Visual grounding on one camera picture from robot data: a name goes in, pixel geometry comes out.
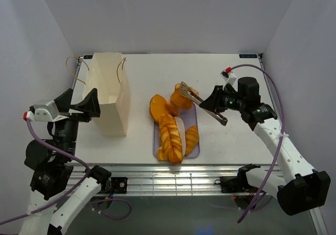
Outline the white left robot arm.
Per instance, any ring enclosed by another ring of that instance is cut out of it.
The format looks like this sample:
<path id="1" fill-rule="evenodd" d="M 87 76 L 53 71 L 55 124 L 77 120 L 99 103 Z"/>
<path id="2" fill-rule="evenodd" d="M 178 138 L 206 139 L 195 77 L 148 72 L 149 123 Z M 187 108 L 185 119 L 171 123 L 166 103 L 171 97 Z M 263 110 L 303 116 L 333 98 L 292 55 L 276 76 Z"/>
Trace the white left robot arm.
<path id="1" fill-rule="evenodd" d="M 98 90 L 71 104 L 73 89 L 54 100 L 41 100 L 24 113 L 23 119 L 34 140 L 26 148 L 24 164 L 33 170 L 30 199 L 20 234 L 65 234 L 72 221 L 97 193 L 111 188 L 111 173 L 82 160 L 85 175 L 73 190 L 64 193 L 73 172 L 80 122 L 100 116 Z"/>

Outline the long twisted braided bread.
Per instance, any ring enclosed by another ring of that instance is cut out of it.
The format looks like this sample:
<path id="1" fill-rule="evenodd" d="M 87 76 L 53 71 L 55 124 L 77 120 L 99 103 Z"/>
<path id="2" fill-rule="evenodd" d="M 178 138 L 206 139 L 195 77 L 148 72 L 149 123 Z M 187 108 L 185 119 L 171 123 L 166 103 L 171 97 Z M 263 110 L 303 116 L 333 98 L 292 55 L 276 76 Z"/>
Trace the long twisted braided bread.
<path id="1" fill-rule="evenodd" d="M 166 114 L 159 119 L 160 146 L 163 146 L 171 164 L 183 160 L 182 142 L 174 117 Z"/>

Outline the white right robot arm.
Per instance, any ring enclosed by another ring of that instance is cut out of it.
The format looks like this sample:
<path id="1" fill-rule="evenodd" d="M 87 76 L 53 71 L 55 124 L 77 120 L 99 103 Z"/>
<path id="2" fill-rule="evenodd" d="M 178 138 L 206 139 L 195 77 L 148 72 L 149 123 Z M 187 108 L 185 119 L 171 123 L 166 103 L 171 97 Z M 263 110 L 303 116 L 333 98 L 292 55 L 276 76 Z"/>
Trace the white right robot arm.
<path id="1" fill-rule="evenodd" d="M 212 94 L 200 103 L 200 108 L 213 113 L 227 109 L 238 111 L 266 145 L 283 174 L 283 177 L 270 175 L 265 179 L 265 170 L 249 164 L 238 170 L 238 188 L 242 191 L 260 188 L 276 198 L 282 210 L 290 216 L 323 206 L 331 183 L 328 173 L 317 171 L 301 156 L 288 135 L 281 132 L 276 113 L 261 102 L 259 83 L 255 78 L 243 77 L 237 83 L 237 90 L 229 83 L 215 86 Z"/>

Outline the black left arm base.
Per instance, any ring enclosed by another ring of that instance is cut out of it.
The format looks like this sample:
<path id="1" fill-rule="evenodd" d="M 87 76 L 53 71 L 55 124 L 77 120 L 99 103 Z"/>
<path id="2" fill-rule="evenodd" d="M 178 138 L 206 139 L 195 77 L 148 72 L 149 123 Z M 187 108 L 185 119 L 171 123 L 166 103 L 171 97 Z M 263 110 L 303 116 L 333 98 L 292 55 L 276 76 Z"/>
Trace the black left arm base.
<path id="1" fill-rule="evenodd" d="M 111 177 L 107 180 L 106 185 L 102 188 L 101 192 L 104 194 L 126 194 L 128 187 L 127 177 Z"/>

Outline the chunky orange bread loaf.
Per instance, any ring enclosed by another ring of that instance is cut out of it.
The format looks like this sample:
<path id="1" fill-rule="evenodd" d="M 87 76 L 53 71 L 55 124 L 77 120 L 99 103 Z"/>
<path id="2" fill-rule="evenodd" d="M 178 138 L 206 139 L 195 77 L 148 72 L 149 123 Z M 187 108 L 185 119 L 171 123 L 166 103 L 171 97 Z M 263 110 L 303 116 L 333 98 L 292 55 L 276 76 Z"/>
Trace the chunky orange bread loaf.
<path id="1" fill-rule="evenodd" d="M 189 98 L 182 96 L 179 92 L 180 83 L 177 83 L 174 87 L 174 92 L 170 96 L 170 100 L 179 108 L 189 110 L 193 106 L 193 101 Z"/>

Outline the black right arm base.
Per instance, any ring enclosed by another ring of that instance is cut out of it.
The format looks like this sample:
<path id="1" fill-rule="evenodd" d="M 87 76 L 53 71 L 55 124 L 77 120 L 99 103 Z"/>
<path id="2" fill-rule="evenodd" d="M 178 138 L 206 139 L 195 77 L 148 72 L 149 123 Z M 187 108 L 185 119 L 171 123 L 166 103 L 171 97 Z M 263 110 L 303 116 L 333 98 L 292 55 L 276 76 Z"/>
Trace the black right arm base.
<path id="1" fill-rule="evenodd" d="M 258 188 L 248 185 L 243 185 L 237 177 L 221 176 L 215 179 L 214 185 L 220 187 L 221 193 L 256 193 Z"/>

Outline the pink sugared donut bread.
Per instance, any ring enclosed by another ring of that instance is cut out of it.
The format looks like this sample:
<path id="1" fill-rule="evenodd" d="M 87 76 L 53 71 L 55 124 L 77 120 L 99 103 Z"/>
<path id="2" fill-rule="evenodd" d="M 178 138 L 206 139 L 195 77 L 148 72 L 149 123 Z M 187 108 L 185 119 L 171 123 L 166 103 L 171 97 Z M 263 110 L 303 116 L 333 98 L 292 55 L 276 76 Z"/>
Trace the pink sugared donut bread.
<path id="1" fill-rule="evenodd" d="M 165 105 L 171 115 L 179 116 L 181 109 L 176 104 L 172 101 L 166 101 Z"/>

